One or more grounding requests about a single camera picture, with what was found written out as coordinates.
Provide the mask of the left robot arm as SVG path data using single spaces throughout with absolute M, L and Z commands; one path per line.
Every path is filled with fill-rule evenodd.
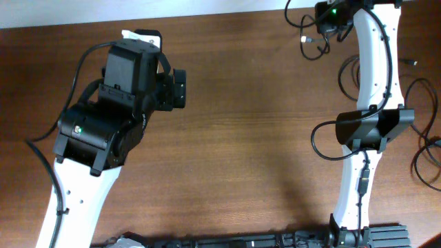
M 159 47 L 140 40 L 105 44 L 102 76 L 77 101 L 68 100 L 53 126 L 52 192 L 38 247 L 89 247 L 104 202 L 129 152 L 156 111 L 184 108 L 187 74 Z

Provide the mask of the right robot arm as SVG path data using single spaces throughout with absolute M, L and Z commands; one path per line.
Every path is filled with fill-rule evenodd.
M 350 22 L 359 45 L 357 109 L 331 124 L 342 146 L 342 181 L 325 231 L 297 231 L 300 247 L 410 247 L 404 225 L 371 227 L 369 201 L 376 168 L 386 146 L 414 121 L 405 107 L 398 77 L 401 1 L 326 1 L 322 24 Z

